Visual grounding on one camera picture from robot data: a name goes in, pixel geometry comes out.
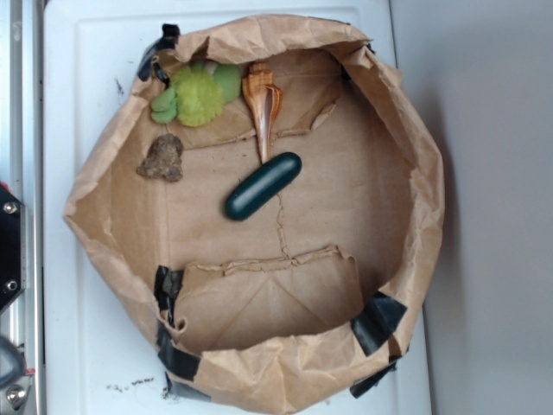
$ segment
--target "metal rail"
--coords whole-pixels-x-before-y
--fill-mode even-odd
[[[45,414],[42,307],[43,0],[0,0],[0,180],[22,202],[24,292],[0,316],[0,333],[27,374],[0,391],[0,413]]]

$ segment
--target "gray wall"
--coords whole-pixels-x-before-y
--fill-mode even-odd
[[[553,2],[391,7],[447,170],[425,306],[434,414],[553,413]]]

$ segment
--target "black electrical tape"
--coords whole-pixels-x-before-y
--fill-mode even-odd
[[[159,265],[154,282],[154,296],[160,311],[167,311],[167,320],[171,327],[175,326],[174,310],[176,298],[182,287],[184,271],[171,271],[168,267]]]
[[[352,319],[352,330],[359,345],[370,355],[380,349],[396,331],[407,307],[378,292],[361,314]]]
[[[194,376],[198,373],[200,366],[200,358],[175,348],[171,341],[171,335],[162,324],[157,331],[157,345],[159,346],[157,356],[167,370],[183,379],[194,381]]]
[[[138,78],[145,81],[149,78],[151,72],[152,58],[156,53],[164,49],[175,49],[175,45],[179,42],[179,36],[181,35],[181,30],[175,24],[164,24],[163,27],[163,36],[160,40],[154,42],[149,48],[144,52],[140,66],[138,67]],[[164,81],[167,75],[160,74],[159,68],[156,70],[156,76]]]
[[[395,370],[396,363],[393,363],[380,372],[375,373],[373,376],[369,376],[359,382],[355,382],[355,384],[349,388],[349,392],[355,399],[357,399],[368,392],[369,389],[376,386],[389,372],[394,372]]]
[[[199,400],[201,402],[211,402],[211,397],[209,395],[196,391],[193,387],[185,383],[171,380],[167,374],[165,374],[165,379],[167,380],[167,393],[172,393],[182,398]]]

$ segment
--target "orange seashell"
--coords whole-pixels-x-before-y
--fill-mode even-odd
[[[270,160],[270,128],[282,106],[283,91],[274,84],[274,80],[275,75],[263,61],[252,63],[250,73],[242,79],[242,92],[256,127],[257,151],[261,163]]]

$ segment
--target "lime green toy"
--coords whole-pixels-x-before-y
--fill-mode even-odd
[[[175,117],[182,125],[198,127],[223,112],[241,94],[242,76],[236,65],[196,61],[171,76],[170,87],[152,100],[152,119],[159,124]]]

